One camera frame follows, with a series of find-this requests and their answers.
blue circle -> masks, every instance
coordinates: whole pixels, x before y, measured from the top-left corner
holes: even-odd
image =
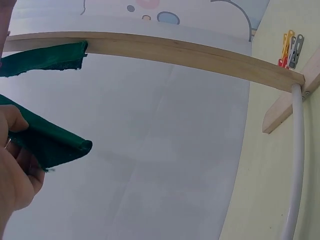
[[[135,7],[132,6],[132,5],[128,5],[128,6],[126,7],[126,9],[127,9],[130,13],[133,13],[133,12],[136,10]]]
[[[156,19],[158,20],[158,22],[162,22],[162,23],[168,23],[168,24],[180,24],[180,19],[179,17],[169,11],[162,11],[159,12],[158,15],[156,16]]]

wooden stick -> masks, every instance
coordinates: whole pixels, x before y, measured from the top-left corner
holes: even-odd
[[[304,75],[305,84],[302,86],[302,96],[306,99],[320,86],[320,47],[309,59],[301,73]],[[270,134],[292,114],[291,93],[283,92],[281,96],[266,112],[262,132]]]
[[[86,40],[88,53],[123,56],[181,65],[291,92],[304,76],[239,53],[166,38],[112,32],[41,32],[9,36],[5,52],[27,51]]]

wallpaper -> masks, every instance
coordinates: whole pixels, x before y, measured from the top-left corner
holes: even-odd
[[[18,0],[13,18],[107,15],[184,25],[252,40],[269,0]]]

gray clothespin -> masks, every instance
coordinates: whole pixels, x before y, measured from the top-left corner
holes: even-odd
[[[290,50],[289,57],[288,57],[288,66],[289,68],[295,69],[298,63],[298,59],[301,53],[302,45],[304,44],[304,36],[299,34],[296,36],[295,39],[291,39],[293,43],[292,49]]]

pink circle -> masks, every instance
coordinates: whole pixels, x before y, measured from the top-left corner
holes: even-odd
[[[159,6],[160,0],[135,0],[144,9],[155,9]]]

